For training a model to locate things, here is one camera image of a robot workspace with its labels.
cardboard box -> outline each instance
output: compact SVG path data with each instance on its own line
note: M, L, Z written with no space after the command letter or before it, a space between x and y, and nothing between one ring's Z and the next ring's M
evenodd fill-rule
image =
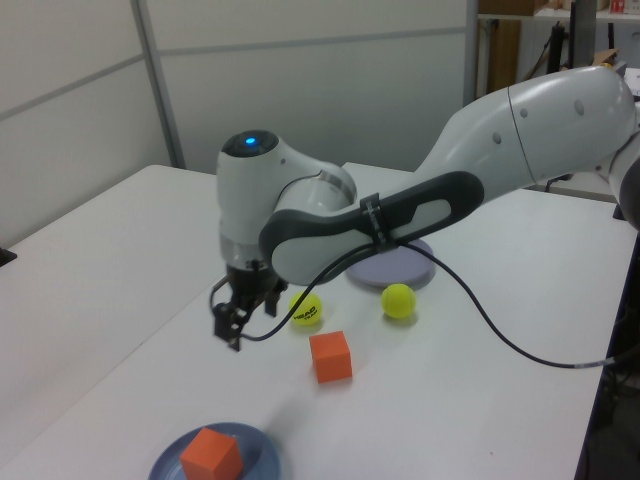
M549 0L478 0L478 13L533 16Z

shelf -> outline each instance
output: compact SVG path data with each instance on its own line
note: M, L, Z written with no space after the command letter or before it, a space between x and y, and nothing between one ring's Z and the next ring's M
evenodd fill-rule
M533 21L548 21L548 20L566 20L569 21L568 10L554 10L553 8L543 8L534 16L522 16L522 15L492 15L489 13L482 13L478 15L481 20L533 20ZM597 23L626 23L640 25L640 15L627 15L625 13L609 13L607 10L601 10L596 14Z

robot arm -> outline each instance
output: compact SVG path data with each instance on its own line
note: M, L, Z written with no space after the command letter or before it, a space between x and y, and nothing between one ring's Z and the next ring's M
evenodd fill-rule
M355 185L342 169L310 159L266 132L237 135L218 164L222 253L233 294L259 304L265 299L255 291L261 275L271 276L274 285L308 285L345 253L370 245L338 265L329 280L356 261L445 228L503 194L576 171L608 178L623 213L638 228L638 118L629 88L609 69L531 80L456 113L407 182L359 205L353 205ZM250 155L243 156L245 150ZM267 283L258 290L272 292ZM236 322L240 330L242 322Z

tennis ball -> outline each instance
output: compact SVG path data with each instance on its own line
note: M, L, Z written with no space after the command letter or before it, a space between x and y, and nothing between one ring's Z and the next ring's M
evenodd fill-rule
M416 307L416 294L403 283L389 285L380 298L384 313L391 318L405 318L413 313Z
M304 292L299 292L293 296L293 298L289 302L289 310L293 308L293 306L303 293ZM321 315L322 302L320 302L320 297L318 297L315 293L310 293L294 312L293 323L295 323L296 325L308 327L310 325L315 325L316 323L318 323L320 321Z

orange block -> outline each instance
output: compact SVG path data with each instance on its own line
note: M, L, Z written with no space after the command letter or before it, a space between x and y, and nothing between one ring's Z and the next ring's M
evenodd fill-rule
M242 473L242 457L235 438L200 430L180 455L187 480L236 480Z
M332 382L353 376L351 352L344 332L325 333L309 337L311 357L318 383Z

